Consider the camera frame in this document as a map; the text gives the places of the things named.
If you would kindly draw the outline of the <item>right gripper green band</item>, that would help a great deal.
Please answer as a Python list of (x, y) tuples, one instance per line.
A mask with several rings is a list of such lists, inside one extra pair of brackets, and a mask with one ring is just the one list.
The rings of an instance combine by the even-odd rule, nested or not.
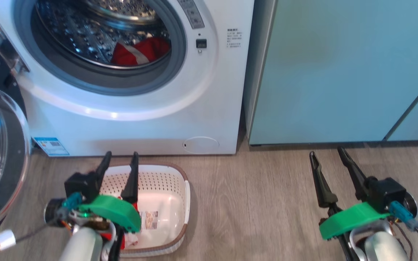
[[(368, 190), (364, 183), (367, 177), (344, 147), (337, 147), (337, 151), (353, 182), (356, 199), (366, 202)], [(338, 197), (330, 190), (322, 173), (322, 165), (315, 152), (309, 153), (309, 160), (318, 206), (328, 209), (328, 218), (321, 219), (319, 222), (319, 231), (322, 239), (325, 241), (337, 239), (348, 261), (375, 260), (374, 257), (370, 256), (370, 251), (358, 245), (358, 240), (355, 237), (364, 233), (370, 233), (364, 239), (364, 242), (367, 242), (376, 233), (385, 232), (390, 234), (389, 215), (380, 214), (368, 203), (359, 203), (345, 210), (339, 208), (337, 205)]]

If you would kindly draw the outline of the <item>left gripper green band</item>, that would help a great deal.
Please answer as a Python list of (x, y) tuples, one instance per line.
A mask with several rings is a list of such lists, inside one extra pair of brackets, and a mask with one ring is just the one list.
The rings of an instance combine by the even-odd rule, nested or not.
[[(95, 187), (100, 191), (103, 182), (103, 177), (112, 158), (112, 152), (106, 152), (100, 165), (94, 172)], [(120, 197), (112, 195), (98, 195), (91, 203), (81, 204), (79, 211), (94, 214), (112, 224), (113, 231), (111, 239), (108, 241), (112, 244), (110, 247), (104, 245), (103, 252), (106, 254), (106, 259), (103, 261), (118, 261), (120, 258), (120, 251), (123, 237), (126, 233), (138, 233), (141, 231), (141, 216), (137, 210), (138, 207), (138, 165), (139, 154), (133, 153), (130, 163), (129, 178), (126, 182)]]

